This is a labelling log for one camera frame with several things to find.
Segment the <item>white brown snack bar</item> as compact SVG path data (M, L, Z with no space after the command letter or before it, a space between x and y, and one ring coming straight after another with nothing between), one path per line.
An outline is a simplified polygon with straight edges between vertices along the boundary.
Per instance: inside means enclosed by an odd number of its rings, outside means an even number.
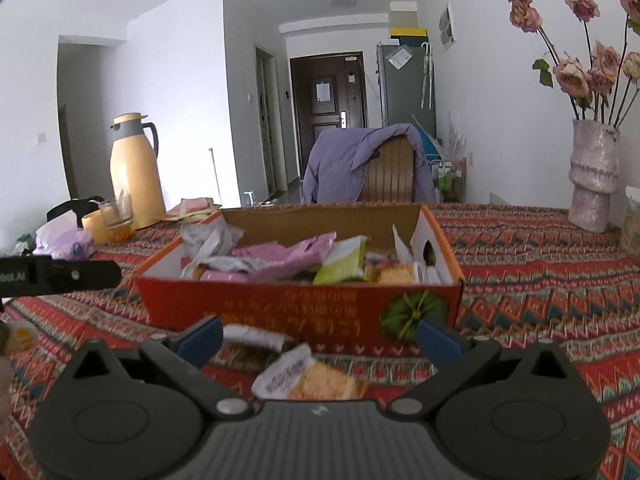
M259 348L273 353L283 353L296 346L293 338L285 334L262 330L254 326L229 324L222 330L224 342Z

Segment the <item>orange cracker packet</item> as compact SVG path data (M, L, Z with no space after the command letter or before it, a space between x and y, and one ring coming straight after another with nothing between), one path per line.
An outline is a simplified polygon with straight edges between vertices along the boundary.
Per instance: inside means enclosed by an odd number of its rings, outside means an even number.
M253 382L259 400L343 401L359 400L368 383L316 360L308 344L284 352Z

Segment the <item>white silver snack packet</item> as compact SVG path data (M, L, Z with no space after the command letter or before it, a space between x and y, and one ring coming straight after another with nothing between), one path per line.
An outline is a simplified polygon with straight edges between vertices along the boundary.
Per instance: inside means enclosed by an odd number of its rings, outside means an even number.
M232 256L244 231L228 224L224 217L201 224L186 224L180 228L182 244L189 262L180 278L193 278L198 268L227 273L255 273L265 269L265 261L253 257Z

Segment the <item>orange cardboard snack box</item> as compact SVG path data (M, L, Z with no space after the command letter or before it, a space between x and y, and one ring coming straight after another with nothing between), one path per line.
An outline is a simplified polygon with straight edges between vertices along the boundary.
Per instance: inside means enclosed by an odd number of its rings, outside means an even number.
M339 240L364 235L370 252L389 255L400 238L438 280L388 285L194 281L181 275L186 251L176 238L134 274L155 327L178 332L206 315L216 315L226 324L287 334L319 353L410 356L418 351L414 332L422 318L454 326L464 275L444 232L423 204L224 209L205 221L242 229L242 247L270 242L292 246L334 232Z

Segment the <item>pink snack packet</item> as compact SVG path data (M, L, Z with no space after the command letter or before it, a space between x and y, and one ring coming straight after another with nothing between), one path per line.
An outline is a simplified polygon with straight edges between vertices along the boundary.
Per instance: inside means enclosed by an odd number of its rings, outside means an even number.
M335 232L307 238L292 246L277 242L233 248L228 256L208 258L195 273L199 281L219 283L267 283L286 281L318 269L336 240Z

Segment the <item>green snack packet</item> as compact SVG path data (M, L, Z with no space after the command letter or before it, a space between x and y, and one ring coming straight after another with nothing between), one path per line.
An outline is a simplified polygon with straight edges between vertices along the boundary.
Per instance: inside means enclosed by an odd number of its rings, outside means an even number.
M329 255L314 277L314 284L334 285L363 281L366 278L363 266L368 240L364 235L357 235L334 242Z

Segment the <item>purple tissue pack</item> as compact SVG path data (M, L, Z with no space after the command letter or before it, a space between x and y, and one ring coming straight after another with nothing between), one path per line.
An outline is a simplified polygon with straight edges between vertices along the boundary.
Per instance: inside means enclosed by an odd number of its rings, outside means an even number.
M48 221L36 231L35 255L81 261L90 258L95 251L92 234L77 225L77 214L72 210Z

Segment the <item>yellow round cup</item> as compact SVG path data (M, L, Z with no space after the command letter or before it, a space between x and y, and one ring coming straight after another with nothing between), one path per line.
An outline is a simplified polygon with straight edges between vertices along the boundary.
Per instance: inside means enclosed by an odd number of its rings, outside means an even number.
M107 227L101 211L96 210L86 214L82 217L81 223L82 228L92 235L93 241L97 245L104 245L112 239L111 231Z

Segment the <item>clear drinking glass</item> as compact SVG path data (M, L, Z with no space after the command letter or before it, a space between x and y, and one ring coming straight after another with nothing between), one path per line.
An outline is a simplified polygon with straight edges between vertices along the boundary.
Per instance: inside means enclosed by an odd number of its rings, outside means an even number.
M114 200L99 203L104 224L112 242L123 242L134 235L134 211L129 194L121 192Z

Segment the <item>patterned red tablecloth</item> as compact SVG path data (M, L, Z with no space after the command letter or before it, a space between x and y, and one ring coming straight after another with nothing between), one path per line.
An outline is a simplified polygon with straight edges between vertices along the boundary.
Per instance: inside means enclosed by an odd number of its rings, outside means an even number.
M552 208L440 204L433 214L465 276L458 329L493 336L509 348L554 339L611 423L600 477L637 478L639 261L620 249L617 229L589 233L570 224L564 210ZM12 414L1 442L3 478L39 477L27 429L76 348L92 337L131 347L152 334L132 274L176 234L174 226L162 224L128 243L102 247L99 257L122 268L116 289L23 298L6 306L4 319L34 324L39 344L13 362Z

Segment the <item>red patterned snack packets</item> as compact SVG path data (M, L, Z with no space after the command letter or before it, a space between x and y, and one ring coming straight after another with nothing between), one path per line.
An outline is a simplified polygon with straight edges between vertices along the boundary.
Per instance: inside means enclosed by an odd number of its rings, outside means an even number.
M220 208L211 198L183 198L179 205L163 214L169 222L200 222Z

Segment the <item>wooden chair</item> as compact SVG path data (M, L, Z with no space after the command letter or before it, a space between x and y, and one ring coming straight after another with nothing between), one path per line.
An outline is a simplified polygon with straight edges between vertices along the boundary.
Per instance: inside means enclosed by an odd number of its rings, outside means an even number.
M411 203L414 151L406 136L394 136L379 146L363 166L365 203Z

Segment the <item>dark brown door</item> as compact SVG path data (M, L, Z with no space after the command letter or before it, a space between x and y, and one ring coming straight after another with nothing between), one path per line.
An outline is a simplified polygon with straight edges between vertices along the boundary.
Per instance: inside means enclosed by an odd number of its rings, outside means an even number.
M292 58L290 62L300 169L320 133L368 125L361 52Z

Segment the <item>yellow box on refrigerator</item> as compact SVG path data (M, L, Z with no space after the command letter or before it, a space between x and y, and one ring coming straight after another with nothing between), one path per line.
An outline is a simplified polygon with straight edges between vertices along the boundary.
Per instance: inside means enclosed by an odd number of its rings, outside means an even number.
M391 27L390 38L396 38L400 41L427 41L428 32L425 28L420 27Z

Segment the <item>ceiling lamp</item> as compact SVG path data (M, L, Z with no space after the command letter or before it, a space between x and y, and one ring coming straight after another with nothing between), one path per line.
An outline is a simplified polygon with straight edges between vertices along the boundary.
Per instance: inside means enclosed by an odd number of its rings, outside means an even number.
M341 6L342 8L351 8L356 4L357 0L330 0L331 6Z

